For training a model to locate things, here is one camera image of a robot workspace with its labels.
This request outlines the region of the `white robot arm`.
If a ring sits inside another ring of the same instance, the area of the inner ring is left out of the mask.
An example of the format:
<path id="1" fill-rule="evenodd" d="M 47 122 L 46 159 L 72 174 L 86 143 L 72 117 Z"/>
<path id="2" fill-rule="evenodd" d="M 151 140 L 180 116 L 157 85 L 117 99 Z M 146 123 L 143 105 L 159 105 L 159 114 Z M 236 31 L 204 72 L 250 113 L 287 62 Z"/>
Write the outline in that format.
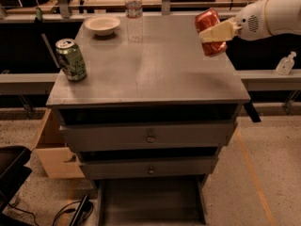
<path id="1" fill-rule="evenodd" d="M 236 16 L 198 33 L 203 43 L 261 40 L 281 34 L 301 34 L 301 0 L 261 0 Z"/>

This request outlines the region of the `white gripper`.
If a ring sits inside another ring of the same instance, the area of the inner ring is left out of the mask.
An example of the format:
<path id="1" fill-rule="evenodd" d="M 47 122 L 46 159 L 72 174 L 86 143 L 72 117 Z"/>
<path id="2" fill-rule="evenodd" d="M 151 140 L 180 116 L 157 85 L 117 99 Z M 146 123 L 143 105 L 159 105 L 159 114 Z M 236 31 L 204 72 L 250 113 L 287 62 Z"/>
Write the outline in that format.
<path id="1" fill-rule="evenodd" d="M 260 40 L 271 36 L 266 22 L 266 3 L 261 0 L 243 8 L 235 21 L 228 19 L 215 26 L 206 28 L 198 35 L 202 43 L 232 40 L 238 35 L 243 40 Z"/>

